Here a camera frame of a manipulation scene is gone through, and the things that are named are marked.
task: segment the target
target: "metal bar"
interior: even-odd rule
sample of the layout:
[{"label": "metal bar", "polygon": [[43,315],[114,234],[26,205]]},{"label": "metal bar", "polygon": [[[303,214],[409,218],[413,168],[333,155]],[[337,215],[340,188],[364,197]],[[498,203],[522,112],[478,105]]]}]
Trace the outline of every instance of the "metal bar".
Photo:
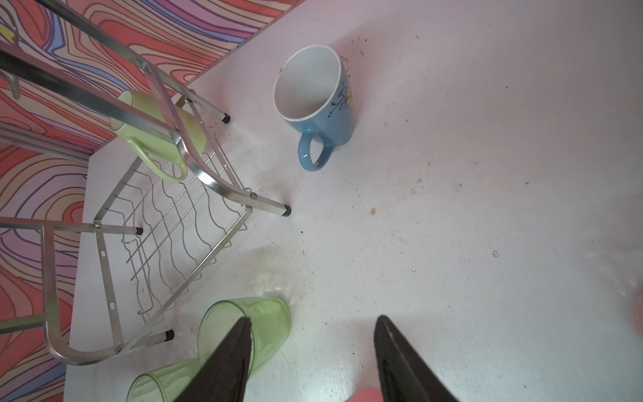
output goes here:
[{"label": "metal bar", "polygon": [[4,42],[0,42],[0,68],[98,113],[172,142],[168,135],[175,131],[174,128]]},{"label": "metal bar", "polygon": [[232,183],[233,186],[237,188],[243,188],[241,183],[237,180],[236,175],[231,171],[230,165],[228,164],[228,161],[221,155],[221,148],[217,144],[216,147],[214,147],[210,143],[210,139],[208,138],[208,128],[205,126],[205,123],[203,123],[203,119],[201,118],[201,115],[199,114],[199,111],[197,110],[196,106],[194,105],[194,102],[188,102],[190,104],[190,108],[192,109],[192,114],[194,114],[194,117],[196,117],[197,121],[199,122],[199,126],[201,127],[201,130],[203,130],[203,134],[206,136],[206,141],[210,144],[210,146],[213,148],[215,151],[214,153],[217,155],[217,158],[219,159],[219,162],[223,166],[223,169],[228,173],[228,178],[230,179],[230,183]]},{"label": "metal bar", "polygon": [[98,246],[98,258],[100,259],[100,271],[103,274],[103,286],[105,288],[105,298],[107,299],[107,312],[109,313],[109,323],[112,327],[112,338],[114,339],[114,351],[118,353],[123,346],[123,331],[118,318],[118,306],[116,305],[116,295],[114,294],[114,283],[112,282],[112,273],[109,269],[109,259],[107,258],[107,246],[105,237],[101,229],[96,230],[96,245]]},{"label": "metal bar", "polygon": [[[101,29],[101,27],[92,23],[90,20],[83,17],[80,13],[76,12],[68,5],[58,0],[36,0],[36,1],[42,4],[43,6],[45,6],[46,8],[49,8],[51,11],[55,12],[56,14],[58,14],[61,18],[63,18],[73,26],[76,26],[81,31],[85,32],[92,38],[96,39],[98,42],[112,49],[117,54],[121,55],[126,60],[130,61],[140,69],[144,70],[147,66],[149,66],[151,69],[156,69],[156,67],[150,62],[148,62],[147,60],[145,60],[144,57],[142,57],[135,51],[131,50],[128,46],[120,42],[118,39],[114,38],[112,35],[109,35],[107,32]],[[171,75],[160,70],[158,70],[158,74],[160,79],[173,90],[177,91],[181,95],[185,95],[188,99],[191,99],[192,101],[196,102],[198,105],[206,109],[208,112],[212,113],[214,116],[222,120],[224,123],[228,123],[230,121],[230,116],[218,110],[211,103],[201,98],[200,96],[191,93],[189,89],[187,89],[184,85],[178,82]]]},{"label": "metal bar", "polygon": [[54,140],[42,134],[23,130],[5,123],[0,123],[0,140],[16,147],[80,162],[85,166],[89,163],[89,157],[92,155],[92,151],[89,149]]},{"label": "metal bar", "polygon": [[[42,219],[0,217],[0,228],[40,230],[40,228],[44,225],[51,226],[54,230],[58,230],[60,232],[93,233],[96,231],[96,227],[93,223],[44,221]],[[126,235],[135,235],[136,231],[138,230],[137,228],[117,226],[113,224],[104,224],[101,226],[101,229],[105,233],[123,233]]]},{"label": "metal bar", "polygon": [[212,189],[215,193],[238,204],[248,205],[253,208],[272,212],[278,215],[290,215],[291,209],[289,206],[259,196],[256,193],[248,192],[242,188],[233,187],[227,181],[222,180],[221,177],[216,174],[203,159],[198,157],[199,153],[196,148],[194,148],[194,144],[192,144],[192,141],[187,134],[173,132],[171,135],[175,140],[176,147],[179,150],[183,161],[188,165],[188,169],[190,169],[203,184]]},{"label": "metal bar", "polygon": [[32,314],[24,317],[9,318],[0,320],[0,335],[25,329],[38,328],[44,326],[44,314]]},{"label": "metal bar", "polygon": [[186,132],[183,121],[179,117],[179,113],[176,111],[176,107],[174,103],[172,103],[172,99],[167,93],[161,77],[159,77],[156,67],[146,66],[146,68],[143,69],[143,74],[145,74],[145,78],[147,78],[147,82],[150,84],[152,94],[161,108],[161,114],[165,119],[165,123],[170,127],[176,128],[179,132]]},{"label": "metal bar", "polygon": [[163,343],[163,342],[168,341],[169,340],[168,339],[168,332],[169,331],[166,331],[164,333],[158,333],[158,334],[154,334],[154,335],[144,336],[143,338],[141,338],[141,340],[136,342],[136,345],[134,345],[132,347],[132,349],[129,349],[129,352],[135,351],[137,349],[142,349],[144,347],[152,346],[152,345],[158,345],[159,343]]},{"label": "metal bar", "polygon": [[167,298],[167,300],[163,303],[161,307],[150,317],[150,319],[147,321],[147,323],[134,335],[134,338],[125,345],[123,348],[123,352],[127,352],[132,347],[138,342],[139,339],[143,338],[147,333],[150,332],[152,329],[152,326],[156,323],[156,321],[161,318],[161,315],[174,303],[174,300],[183,293],[183,291],[192,283],[192,281],[199,276],[203,268],[205,268],[210,261],[217,256],[217,254],[223,250],[223,248],[226,246],[228,242],[232,239],[232,237],[241,229],[250,215],[252,214],[252,208],[246,207],[246,210],[244,213],[239,217],[239,219],[235,222],[235,224],[228,230],[228,233],[217,243],[216,246],[212,249],[210,253],[205,257],[203,261],[199,265],[194,268],[194,270],[191,272],[191,274],[188,275],[188,277],[183,281],[183,283],[172,293],[170,297]]},{"label": "metal bar", "polygon": [[[186,132],[178,131],[166,123],[163,123],[148,114],[142,113],[124,102],[99,92],[97,89],[85,84],[79,79],[47,65],[23,51],[13,49],[12,46],[3,42],[0,42],[0,68],[4,68],[5,70],[19,75],[34,84],[45,87],[62,96],[66,96],[79,104],[86,105],[99,113],[116,118],[121,122],[131,124],[133,127],[155,135],[162,140],[175,143],[181,157],[188,165],[188,168],[199,178],[199,180],[214,192],[228,198],[230,201],[273,212],[274,214],[284,216],[288,216],[290,214],[289,206],[258,196],[255,193],[250,193],[241,188],[234,187],[225,180],[222,180],[221,177],[212,171],[212,169],[199,157],[199,153],[194,148],[194,145]],[[187,90],[185,87],[183,87],[183,89],[185,90],[185,93],[182,93],[194,102],[195,98],[193,95],[195,94]],[[172,103],[167,92],[163,92],[161,97],[166,99],[166,104],[168,102],[170,104]],[[176,110],[173,109],[170,114],[177,114]],[[183,123],[181,120],[178,119],[178,117],[173,119],[174,122],[177,123],[177,127],[182,128]]]},{"label": "metal bar", "polygon": [[42,226],[42,309],[46,316],[44,325],[47,350],[58,360],[75,365],[91,364],[114,354],[114,348],[100,351],[80,352],[72,349],[62,339],[56,283],[56,256],[53,225]]},{"label": "metal bar", "polygon": [[118,195],[120,194],[121,191],[123,191],[123,188],[125,188],[125,186],[127,185],[127,182],[132,178],[134,173],[136,173],[136,169],[138,169],[141,163],[143,163],[141,158],[136,157],[134,162],[132,162],[132,165],[130,165],[129,169],[127,169],[127,172],[125,172],[125,174],[118,182],[116,187],[114,187],[114,190],[112,190],[112,192],[109,194],[103,206],[100,207],[100,209],[98,210],[98,213],[96,213],[96,216],[94,216],[95,224],[100,223],[103,220],[108,209],[112,207],[112,205],[114,204],[114,201],[116,201],[116,198],[118,198]]}]

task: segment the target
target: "white surface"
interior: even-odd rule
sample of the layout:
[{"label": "white surface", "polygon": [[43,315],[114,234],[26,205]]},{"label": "white surface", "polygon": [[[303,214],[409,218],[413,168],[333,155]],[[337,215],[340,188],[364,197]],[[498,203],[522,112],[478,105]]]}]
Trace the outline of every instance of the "white surface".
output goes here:
[{"label": "white surface", "polygon": [[[137,374],[195,356],[209,305],[270,292],[289,302],[293,332],[247,402],[376,386],[382,313],[461,401],[639,401],[641,7],[304,2],[193,85],[231,114],[217,126],[244,184],[292,216],[256,210],[179,299],[173,342],[69,367],[65,400],[124,400]],[[345,58],[357,123],[306,172],[271,97],[281,65],[313,43]],[[91,159],[88,210],[108,152]],[[91,343],[74,334],[91,320],[77,308],[85,274],[73,345]]]}]

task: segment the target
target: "psychedelic wavy pattern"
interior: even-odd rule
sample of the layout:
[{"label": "psychedelic wavy pattern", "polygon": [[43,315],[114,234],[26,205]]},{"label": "psychedelic wavy pattern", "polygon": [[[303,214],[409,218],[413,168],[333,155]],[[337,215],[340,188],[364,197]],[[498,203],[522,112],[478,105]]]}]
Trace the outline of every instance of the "psychedelic wavy pattern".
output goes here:
[{"label": "psychedelic wavy pattern", "polygon": [[[87,168],[0,143],[0,215],[80,222]],[[77,233],[56,233],[60,325],[71,324]],[[0,319],[42,312],[40,235],[0,230]],[[44,348],[41,328],[0,335],[0,401],[62,401],[65,365]]]},{"label": "psychedelic wavy pattern", "polygon": [[[179,81],[187,82],[297,0],[67,0],[67,4]],[[18,25],[20,47],[106,93],[149,92],[142,72],[34,0],[0,0]],[[0,8],[0,41],[14,39]],[[95,149],[109,119],[21,80],[14,100],[0,79],[0,122]]]}]

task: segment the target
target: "black pointed object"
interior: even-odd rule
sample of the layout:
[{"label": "black pointed object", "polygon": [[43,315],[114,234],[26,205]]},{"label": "black pointed object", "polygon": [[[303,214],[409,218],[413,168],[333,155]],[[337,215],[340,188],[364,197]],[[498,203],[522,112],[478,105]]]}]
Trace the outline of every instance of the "black pointed object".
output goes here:
[{"label": "black pointed object", "polygon": [[457,402],[385,315],[377,319],[374,341],[385,402]]},{"label": "black pointed object", "polygon": [[250,319],[242,317],[174,402],[241,402],[250,370]]}]

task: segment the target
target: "green transparent cup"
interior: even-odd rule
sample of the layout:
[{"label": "green transparent cup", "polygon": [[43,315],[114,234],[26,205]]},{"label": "green transparent cup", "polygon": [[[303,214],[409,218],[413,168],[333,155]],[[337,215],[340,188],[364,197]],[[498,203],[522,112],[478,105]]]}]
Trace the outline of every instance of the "green transparent cup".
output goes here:
[{"label": "green transparent cup", "polygon": [[291,329],[290,312],[276,297],[245,297],[221,300],[210,307],[199,326],[197,350],[201,364],[212,355],[228,331],[241,317],[252,323],[252,353],[250,372],[263,367],[288,338]]},{"label": "green transparent cup", "polygon": [[194,358],[141,374],[129,387],[127,402],[172,402],[199,370],[199,358]]}]

